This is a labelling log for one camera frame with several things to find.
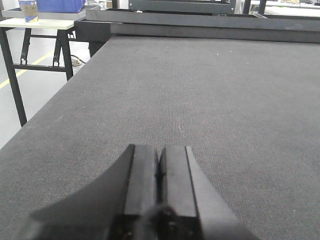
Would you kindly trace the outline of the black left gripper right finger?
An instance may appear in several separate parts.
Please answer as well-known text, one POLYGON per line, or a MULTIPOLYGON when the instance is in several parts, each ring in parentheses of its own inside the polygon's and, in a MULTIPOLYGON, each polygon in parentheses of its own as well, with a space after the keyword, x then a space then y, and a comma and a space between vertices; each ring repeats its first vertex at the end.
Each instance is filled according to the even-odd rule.
POLYGON ((189 146, 161 153, 161 200, 173 209, 160 225, 162 240, 256 240, 213 188, 189 146))

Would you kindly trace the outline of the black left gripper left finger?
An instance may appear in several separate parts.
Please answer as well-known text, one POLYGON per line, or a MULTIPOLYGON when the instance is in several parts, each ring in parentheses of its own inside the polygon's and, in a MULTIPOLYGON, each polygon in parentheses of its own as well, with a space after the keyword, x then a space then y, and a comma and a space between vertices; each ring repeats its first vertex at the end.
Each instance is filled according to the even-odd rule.
POLYGON ((130 144, 97 179, 74 194, 32 212, 19 240, 107 240, 156 204, 158 156, 130 144))

